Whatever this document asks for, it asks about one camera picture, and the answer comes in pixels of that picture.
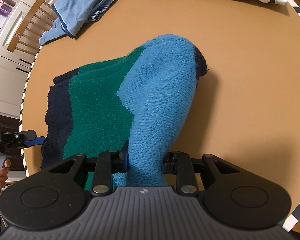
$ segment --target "striped tablecloth trim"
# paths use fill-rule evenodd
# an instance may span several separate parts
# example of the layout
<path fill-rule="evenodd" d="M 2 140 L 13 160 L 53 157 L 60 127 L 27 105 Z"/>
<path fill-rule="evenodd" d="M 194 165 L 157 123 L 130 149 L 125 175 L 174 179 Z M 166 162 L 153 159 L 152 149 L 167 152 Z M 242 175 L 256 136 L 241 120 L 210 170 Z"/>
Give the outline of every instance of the striped tablecloth trim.
<path fill-rule="evenodd" d="M 295 9 L 295 11 L 300 16 L 300 6 L 298 6 L 297 3 L 294 0 L 288 0 L 288 3 Z M 26 79 L 25 88 L 23 90 L 22 101 L 21 101 L 21 110 L 20 110 L 20 124 L 19 124 L 20 131 L 22 131 L 22 109 L 23 109 L 23 102 L 24 102 L 25 94 L 26 94 L 26 88 L 27 88 L 27 85 L 28 85 L 28 81 L 29 81 L 29 78 L 30 78 L 30 75 L 31 75 L 32 68 L 34 66 L 34 62 L 35 62 L 39 52 L 37 52 L 37 54 L 34 57 L 34 60 L 33 60 L 32 64 L 31 64 L 31 68 L 29 70 L 28 77 Z M 29 171 L 27 169 L 26 159 L 25 159 L 23 149 L 21 149 L 21 155 L 22 155 L 23 166 L 24 166 L 25 171 L 26 171 L 26 176 L 28 177 L 29 176 Z M 295 210 L 292 212 L 292 214 L 285 220 L 282 227 L 286 231 L 290 231 L 295 226 L 295 224 L 299 221 L 299 219 L 300 219 L 300 204 L 295 208 Z"/>

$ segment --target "crosshair logo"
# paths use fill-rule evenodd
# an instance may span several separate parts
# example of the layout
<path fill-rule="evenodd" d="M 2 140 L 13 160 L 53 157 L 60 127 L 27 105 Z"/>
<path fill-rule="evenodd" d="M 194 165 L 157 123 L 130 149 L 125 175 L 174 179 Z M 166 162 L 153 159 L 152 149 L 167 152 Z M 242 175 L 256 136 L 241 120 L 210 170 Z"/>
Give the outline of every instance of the crosshair logo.
<path fill-rule="evenodd" d="M 147 194 L 150 191 L 147 190 L 146 188 L 143 188 L 142 190 L 139 190 L 139 192 L 142 193 L 143 195 L 145 195 L 145 194 Z"/>

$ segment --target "light blue denim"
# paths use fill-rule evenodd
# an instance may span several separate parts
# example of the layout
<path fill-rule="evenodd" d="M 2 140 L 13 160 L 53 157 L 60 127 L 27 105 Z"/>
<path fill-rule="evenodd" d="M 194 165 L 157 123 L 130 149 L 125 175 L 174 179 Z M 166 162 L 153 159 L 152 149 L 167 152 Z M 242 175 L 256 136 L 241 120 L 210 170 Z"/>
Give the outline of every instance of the light blue denim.
<path fill-rule="evenodd" d="M 114 0 L 58 0 L 52 7 L 58 18 L 39 39 L 40 46 L 63 35 L 74 38 L 84 23 L 97 22 Z"/>

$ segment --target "brown tabletop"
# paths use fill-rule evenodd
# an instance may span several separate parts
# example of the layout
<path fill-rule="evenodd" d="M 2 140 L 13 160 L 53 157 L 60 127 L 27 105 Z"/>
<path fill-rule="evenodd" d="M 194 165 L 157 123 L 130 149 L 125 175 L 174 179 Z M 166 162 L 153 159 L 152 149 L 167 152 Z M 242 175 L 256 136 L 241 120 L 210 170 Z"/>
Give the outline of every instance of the brown tabletop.
<path fill-rule="evenodd" d="M 40 50 L 27 84 L 22 130 L 47 135 L 53 78 L 121 57 L 158 35 L 188 38 L 207 60 L 173 150 L 212 153 L 283 186 L 300 203 L 300 17 L 290 5 L 237 0 L 117 0 L 98 23 Z M 25 149 L 37 172 L 40 147 Z"/>

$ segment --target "knit sweater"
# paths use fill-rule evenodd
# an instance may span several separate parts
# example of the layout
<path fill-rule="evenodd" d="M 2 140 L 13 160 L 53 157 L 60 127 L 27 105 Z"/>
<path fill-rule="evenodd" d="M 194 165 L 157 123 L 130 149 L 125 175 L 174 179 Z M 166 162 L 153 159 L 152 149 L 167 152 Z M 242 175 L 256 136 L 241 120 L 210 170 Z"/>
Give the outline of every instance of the knit sweater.
<path fill-rule="evenodd" d="M 184 124 L 199 77 L 207 71 L 196 46 L 168 34 L 125 57 L 54 78 L 41 168 L 76 153 L 89 158 L 119 150 L 128 139 L 129 169 L 113 175 L 114 185 L 165 185 L 162 160 Z"/>

